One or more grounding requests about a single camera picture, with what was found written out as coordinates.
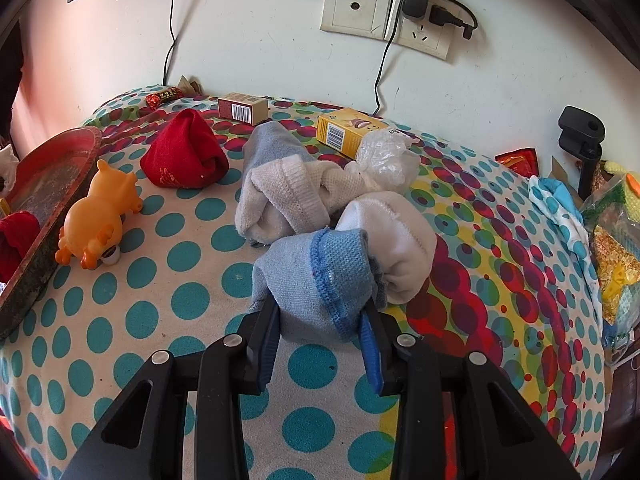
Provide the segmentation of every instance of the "red cloth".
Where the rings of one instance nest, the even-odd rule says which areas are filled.
[[[200,114],[187,109],[154,140],[140,168],[158,187],[199,189],[224,177],[229,161]]]
[[[39,232],[38,219],[26,211],[0,220],[0,282],[9,282]]]

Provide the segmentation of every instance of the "plug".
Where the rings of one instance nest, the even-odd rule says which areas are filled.
[[[439,5],[431,6],[431,12],[429,13],[429,22],[433,25],[443,27],[447,23],[452,23],[457,27],[462,27],[462,37],[465,40],[470,40],[473,34],[473,27],[468,23],[463,22],[460,18],[455,17],[447,9]]]

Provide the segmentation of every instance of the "polka dot bedsheet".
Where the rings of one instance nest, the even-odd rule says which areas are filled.
[[[187,354],[236,329],[252,292],[252,263],[266,250],[234,227],[241,149],[252,127],[220,120],[216,99],[203,96],[152,111],[144,96],[158,89],[118,96],[86,122],[103,131],[100,156],[139,179],[144,205],[126,216],[120,261],[93,271],[75,259],[59,267],[0,342],[0,404],[42,478],[60,478],[155,350]],[[231,169],[203,190],[159,189],[140,170],[140,157],[188,107],[210,124]],[[330,109],[270,100],[271,118],[309,153],[344,165],[316,140],[318,116]],[[418,296],[388,312],[438,351],[484,351],[588,479],[604,415],[603,355],[575,256],[529,201],[524,179],[472,149],[393,124],[416,138],[422,165],[406,197],[438,244]],[[185,478],[193,474],[194,400],[184,428]],[[389,476],[398,400],[373,394],[357,341],[281,342],[271,383],[259,397],[242,397],[241,415],[252,479]]]

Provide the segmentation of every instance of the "white wall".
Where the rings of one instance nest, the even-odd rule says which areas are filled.
[[[388,118],[488,155],[535,147],[543,173],[566,105],[606,126],[605,157],[640,170],[640,71],[564,0],[462,0],[480,21],[449,60],[393,46]],[[170,0],[34,0],[14,131],[25,153],[102,102],[161,80]],[[375,108],[381,41],[321,32],[322,0],[176,0],[182,39],[170,82],[195,75],[213,94],[292,96]]]

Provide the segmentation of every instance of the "tray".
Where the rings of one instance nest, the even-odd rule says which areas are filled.
[[[98,128],[74,128],[47,140],[20,161],[6,198],[11,211],[28,211],[40,234],[0,295],[0,340],[24,318],[58,264],[58,233],[69,208],[86,196],[97,171],[102,142]]]

